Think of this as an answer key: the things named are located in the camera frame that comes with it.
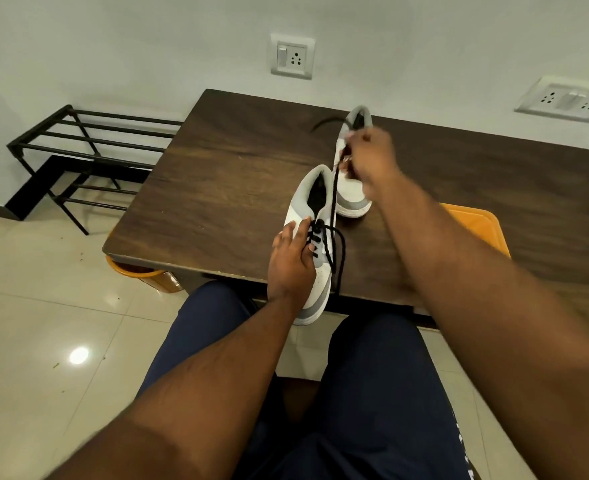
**forearm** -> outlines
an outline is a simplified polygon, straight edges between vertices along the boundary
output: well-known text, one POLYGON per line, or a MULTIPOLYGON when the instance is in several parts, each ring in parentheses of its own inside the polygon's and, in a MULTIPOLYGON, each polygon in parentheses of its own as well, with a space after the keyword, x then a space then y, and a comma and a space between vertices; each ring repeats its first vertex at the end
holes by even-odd
POLYGON ((573 458, 568 447, 589 440, 587 325, 408 178, 389 177, 379 205, 428 310, 515 444, 534 462, 542 448, 573 458))
POLYGON ((298 310, 269 302, 162 377, 89 441, 58 476, 229 478, 298 310), (128 437, 124 443, 110 438, 128 437))

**table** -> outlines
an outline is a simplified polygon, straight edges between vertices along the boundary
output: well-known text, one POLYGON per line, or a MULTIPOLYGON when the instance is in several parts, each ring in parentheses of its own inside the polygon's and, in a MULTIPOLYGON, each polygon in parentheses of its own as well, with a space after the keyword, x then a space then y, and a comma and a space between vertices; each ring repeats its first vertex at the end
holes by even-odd
MULTIPOLYGON (((117 261, 264 283, 302 177, 332 165, 345 111, 206 90, 104 245, 117 261)), ((589 150, 373 117, 438 201, 493 212, 513 259, 589 321, 589 150)), ((420 305, 375 206, 339 218, 347 299, 420 305)))

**floor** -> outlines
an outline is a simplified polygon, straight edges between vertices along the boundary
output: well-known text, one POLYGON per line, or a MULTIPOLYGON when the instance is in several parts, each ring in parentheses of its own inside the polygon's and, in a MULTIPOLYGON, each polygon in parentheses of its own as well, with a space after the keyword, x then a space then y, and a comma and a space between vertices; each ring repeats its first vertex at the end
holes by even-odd
MULTIPOLYGON (((40 478, 128 405, 187 296, 160 294, 107 266, 101 247, 119 211, 70 209, 91 235, 49 199, 24 222, 0 219, 0 480, 40 478)), ((325 314, 293 328, 277 372, 320 379, 342 319, 325 314)), ((421 333, 480 476, 534 478, 441 334, 421 333)))

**orange bucket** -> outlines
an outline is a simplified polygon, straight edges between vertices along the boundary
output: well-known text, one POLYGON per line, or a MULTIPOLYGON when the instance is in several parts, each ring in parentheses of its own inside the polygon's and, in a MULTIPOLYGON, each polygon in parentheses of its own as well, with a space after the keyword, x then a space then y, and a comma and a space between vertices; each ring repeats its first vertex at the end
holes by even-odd
POLYGON ((474 209, 472 207, 462 207, 461 205, 452 205, 449 203, 441 204, 454 217, 459 224, 483 239, 493 248, 500 250, 506 256, 510 257, 506 239, 501 231, 499 220, 495 215, 487 210, 474 209))
POLYGON ((128 278, 137 278, 162 293, 175 293, 183 290, 183 286, 170 271, 116 262, 108 255, 106 255, 106 261, 117 273, 128 278))

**person's right arm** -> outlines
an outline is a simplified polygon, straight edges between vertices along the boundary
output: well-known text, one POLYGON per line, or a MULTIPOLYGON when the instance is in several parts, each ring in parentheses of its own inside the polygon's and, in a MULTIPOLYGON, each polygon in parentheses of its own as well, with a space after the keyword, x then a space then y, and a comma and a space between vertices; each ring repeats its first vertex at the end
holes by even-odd
POLYGON ((427 309, 541 479, 589 479, 589 327, 532 274, 403 175, 390 136, 348 138, 342 164, 381 210, 427 309))

